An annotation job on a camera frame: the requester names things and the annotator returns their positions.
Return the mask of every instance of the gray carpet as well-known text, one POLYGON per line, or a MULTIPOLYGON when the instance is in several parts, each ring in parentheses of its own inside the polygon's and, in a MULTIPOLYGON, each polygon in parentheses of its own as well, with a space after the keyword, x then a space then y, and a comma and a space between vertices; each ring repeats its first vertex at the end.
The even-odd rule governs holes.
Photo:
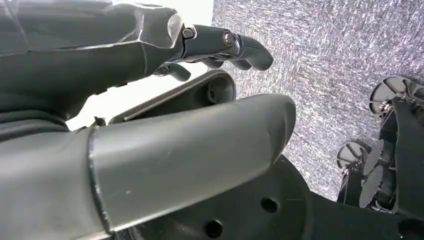
POLYGON ((295 132, 285 155, 316 193, 335 199, 338 148, 373 141, 379 122, 368 96, 389 75, 422 78, 424 1, 215 0, 213 25, 254 37, 273 54, 270 70, 226 64, 239 97, 291 96, 295 132))

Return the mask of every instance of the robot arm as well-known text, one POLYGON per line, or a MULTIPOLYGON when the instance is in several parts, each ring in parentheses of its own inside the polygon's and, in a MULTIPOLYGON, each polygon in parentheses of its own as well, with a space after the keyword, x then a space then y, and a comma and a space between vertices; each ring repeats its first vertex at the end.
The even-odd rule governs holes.
POLYGON ((69 132, 65 121, 107 88, 180 62, 266 70, 273 58, 227 29, 186 28, 170 8, 2 3, 22 40, 0 63, 3 239, 104 239, 254 179, 293 132, 295 105, 281 95, 69 132))

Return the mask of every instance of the caster wheel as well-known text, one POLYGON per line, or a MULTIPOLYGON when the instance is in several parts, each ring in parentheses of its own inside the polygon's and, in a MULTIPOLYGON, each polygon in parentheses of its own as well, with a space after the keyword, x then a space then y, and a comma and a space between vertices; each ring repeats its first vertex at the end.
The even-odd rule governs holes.
POLYGON ((349 141, 343 144, 337 152, 337 167, 342 169, 355 162, 364 163, 370 151, 371 147, 365 143, 349 141))
POLYGON ((417 81, 404 76, 391 76, 381 81, 369 96, 369 110, 377 117, 391 110, 391 100, 395 97, 410 96, 411 85, 416 86, 417 81))
POLYGON ((363 166, 363 175, 368 176, 375 167, 389 167, 394 160, 394 147, 391 143, 380 139, 373 146, 363 166))

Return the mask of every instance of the circular hole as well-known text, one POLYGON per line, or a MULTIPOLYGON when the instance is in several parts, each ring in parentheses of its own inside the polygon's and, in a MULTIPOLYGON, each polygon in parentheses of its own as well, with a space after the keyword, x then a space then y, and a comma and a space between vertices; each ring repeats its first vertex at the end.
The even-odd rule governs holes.
POLYGON ((260 201, 260 205, 262 208, 270 214, 274 214, 277 212, 279 204, 270 198, 264 198, 260 201))
POLYGON ((209 238, 217 239, 223 234, 223 226, 219 221, 209 221, 204 226, 204 232, 209 238))

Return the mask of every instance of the gray plastic cover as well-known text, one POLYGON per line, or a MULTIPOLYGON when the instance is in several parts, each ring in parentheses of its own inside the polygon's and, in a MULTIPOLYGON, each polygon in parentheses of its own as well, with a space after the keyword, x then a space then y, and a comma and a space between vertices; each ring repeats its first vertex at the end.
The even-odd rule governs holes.
POLYGON ((0 239, 108 236, 93 201, 89 135, 89 129, 46 132, 0 143, 0 239))
POLYGON ((183 22, 143 0, 0 0, 0 55, 107 48, 134 42, 173 48, 183 22))
POLYGON ((236 84, 231 75, 222 69, 214 69, 114 116, 109 124, 227 103, 234 101, 236 95, 236 84))
POLYGON ((111 231, 166 215, 263 174, 288 143, 295 104, 258 95, 99 127, 90 158, 111 231))

